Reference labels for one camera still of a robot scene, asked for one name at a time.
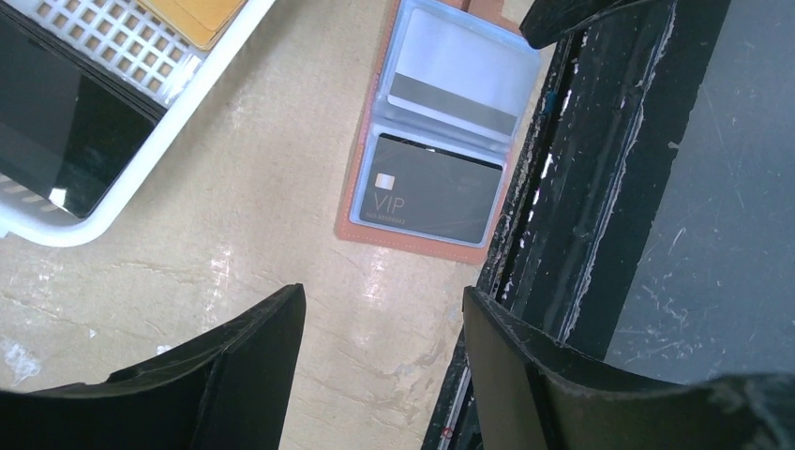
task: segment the black card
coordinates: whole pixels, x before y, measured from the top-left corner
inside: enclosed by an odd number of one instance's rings
[[[359,219],[480,244],[502,175],[497,164],[382,134]]]

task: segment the card holder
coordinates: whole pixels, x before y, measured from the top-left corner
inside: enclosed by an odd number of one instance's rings
[[[400,2],[337,234],[458,261],[485,255],[540,67],[522,37],[493,23],[435,0]]]

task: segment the marble surface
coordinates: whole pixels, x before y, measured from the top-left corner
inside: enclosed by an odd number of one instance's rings
[[[282,448],[418,448],[479,268],[334,236],[385,8],[278,0],[107,233],[0,240],[0,387],[99,383],[301,282]]]

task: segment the black smartphone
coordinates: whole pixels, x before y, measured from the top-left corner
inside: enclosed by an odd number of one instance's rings
[[[0,10],[0,173],[85,218],[149,137],[157,108],[136,107],[147,101],[109,88],[121,81],[81,67],[25,20]]]

